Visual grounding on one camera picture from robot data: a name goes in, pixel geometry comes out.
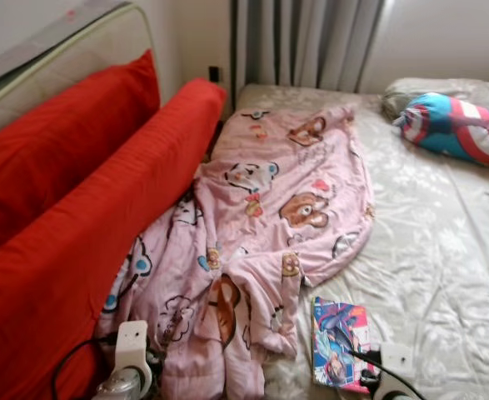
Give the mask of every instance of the pillow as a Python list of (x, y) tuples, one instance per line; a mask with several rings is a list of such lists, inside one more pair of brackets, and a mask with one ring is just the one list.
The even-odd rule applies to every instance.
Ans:
[(75, 188), (159, 108), (148, 51), (0, 131), (0, 246)]
[(418, 146), (489, 165), (489, 110), (484, 107), (427, 93), (412, 100), (394, 123)]
[[(135, 236), (190, 186), (225, 92), (188, 83), (64, 199), (0, 247), (0, 399), (50, 398), (53, 368), (92, 336)], [(60, 398), (96, 373), (84, 349), (62, 370)]]
[(412, 99), (429, 92), (445, 94), (489, 108), (489, 82), (476, 79), (405, 77), (397, 79), (385, 90), (382, 98), (383, 111), (391, 120), (395, 119)]

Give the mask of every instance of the power cord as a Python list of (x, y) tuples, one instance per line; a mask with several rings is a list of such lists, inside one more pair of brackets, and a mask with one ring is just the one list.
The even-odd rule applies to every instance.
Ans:
[(416, 394), (418, 396), (418, 398), (420, 398), (420, 400), (426, 400), (425, 397), (423, 397), (408, 381), (406, 381), (405, 379), (403, 379), (402, 377), (400, 377), (399, 375), (396, 375), (394, 372), (392, 372), (390, 369), (387, 369), (385, 367), (383, 367), (379, 362), (375, 362), (373, 361), (372, 359), (370, 359), (369, 357), (367, 357), (365, 354), (363, 354), (362, 352), (353, 352), (353, 351), (348, 351), (353, 357), (357, 357), (359, 359), (361, 359), (362, 361), (366, 362), (366, 363), (369, 363), (371, 365), (373, 365), (374, 367), (378, 367), (379, 369), (381, 369), (382, 371), (384, 371), (385, 373), (388, 373), (391, 377), (397, 379), (398, 381), (400, 381), (401, 383), (403, 383), (405, 386), (407, 386), (409, 389), (411, 389), (411, 391)]
[(109, 346), (114, 346), (117, 344), (117, 338), (118, 338), (118, 332), (109, 333), (107, 336), (104, 336), (104, 337), (92, 337), (88, 340), (84, 340), (83, 342), (77, 344), (72, 350), (70, 350), (68, 352), (68, 354), (62, 358), (61, 362), (53, 370), (52, 399), (53, 400), (59, 400), (59, 396), (57, 394), (57, 378), (59, 377), (59, 373), (61, 372), (62, 368), (64, 367), (64, 364), (67, 363), (67, 361), (70, 359), (70, 357), (73, 356), (77, 350), (79, 350), (80, 348), (82, 348), (88, 344), (97, 344), (97, 343), (105, 343), (105, 344), (108, 344)]

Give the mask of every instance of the curtain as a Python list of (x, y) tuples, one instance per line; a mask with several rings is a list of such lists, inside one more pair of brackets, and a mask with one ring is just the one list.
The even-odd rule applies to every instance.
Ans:
[(355, 92), (382, 0), (235, 0), (233, 89)]

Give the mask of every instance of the captain america pillow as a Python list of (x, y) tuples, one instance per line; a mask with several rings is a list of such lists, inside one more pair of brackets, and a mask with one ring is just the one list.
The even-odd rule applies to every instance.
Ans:
[(394, 125), (422, 148), (489, 165), (489, 110), (484, 107), (427, 93), (407, 104)]

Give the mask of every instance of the book cover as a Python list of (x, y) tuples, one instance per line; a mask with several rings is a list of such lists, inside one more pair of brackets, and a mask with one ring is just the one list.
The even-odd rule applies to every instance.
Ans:
[(361, 371), (372, 365), (349, 351), (370, 350), (367, 310), (345, 302), (315, 297), (312, 303), (312, 376), (315, 383), (368, 393), (359, 383)]

